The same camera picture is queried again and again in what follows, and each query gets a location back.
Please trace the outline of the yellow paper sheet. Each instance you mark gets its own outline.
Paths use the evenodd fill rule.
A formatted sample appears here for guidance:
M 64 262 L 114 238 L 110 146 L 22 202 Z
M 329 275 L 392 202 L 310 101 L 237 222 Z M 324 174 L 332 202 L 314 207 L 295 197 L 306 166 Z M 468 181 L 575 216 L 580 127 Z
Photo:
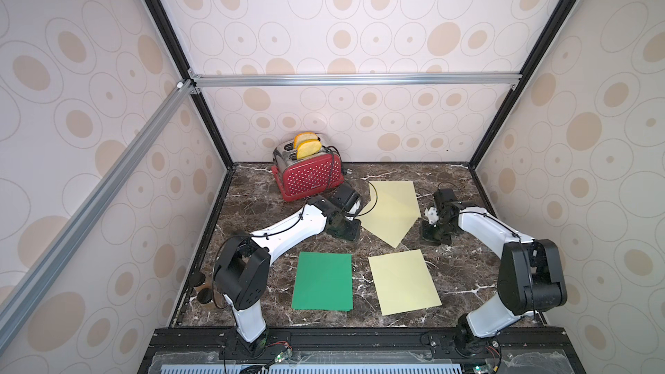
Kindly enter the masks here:
M 373 202 L 369 216 L 419 218 L 420 209 L 412 181 L 371 181 Z
M 415 216 L 393 215 L 387 212 L 372 211 L 362 216 L 361 223 L 368 230 L 393 249 L 396 249 L 414 225 Z
M 441 306 L 420 250 L 373 256 L 369 263 L 382 315 Z

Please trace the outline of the yellow paper sheet front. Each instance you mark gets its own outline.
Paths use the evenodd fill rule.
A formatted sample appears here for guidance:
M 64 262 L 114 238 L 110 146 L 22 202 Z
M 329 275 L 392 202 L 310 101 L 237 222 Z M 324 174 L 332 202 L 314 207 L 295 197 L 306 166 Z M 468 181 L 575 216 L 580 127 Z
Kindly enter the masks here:
M 420 250 L 373 256 L 369 263 L 382 315 L 441 306 Z

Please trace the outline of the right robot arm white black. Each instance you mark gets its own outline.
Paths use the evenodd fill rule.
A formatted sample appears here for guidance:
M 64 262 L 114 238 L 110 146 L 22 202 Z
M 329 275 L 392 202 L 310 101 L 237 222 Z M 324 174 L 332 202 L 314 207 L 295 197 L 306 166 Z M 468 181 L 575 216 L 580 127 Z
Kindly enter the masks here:
M 435 192 L 424 216 L 426 242 L 450 245 L 452 237 L 468 233 L 500 259 L 495 296 L 458 319 L 454 343 L 460 355 L 473 357 L 522 317 L 566 304 L 563 266 L 553 241 L 513 229 L 483 207 L 458 200 L 450 188 Z

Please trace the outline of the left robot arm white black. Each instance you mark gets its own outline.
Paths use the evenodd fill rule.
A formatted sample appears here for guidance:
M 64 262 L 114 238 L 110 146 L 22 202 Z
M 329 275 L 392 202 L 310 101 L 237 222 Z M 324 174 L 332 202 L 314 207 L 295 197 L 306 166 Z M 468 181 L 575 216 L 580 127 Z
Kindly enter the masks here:
M 266 343 L 267 326 L 260 299 L 270 267 L 297 244 L 322 232 L 354 241 L 360 234 L 362 197 L 348 185 L 332 195 L 310 197 L 291 216 L 251 233 L 237 233 L 223 243 L 212 268 L 213 291 L 230 305 L 237 334 L 248 347 Z

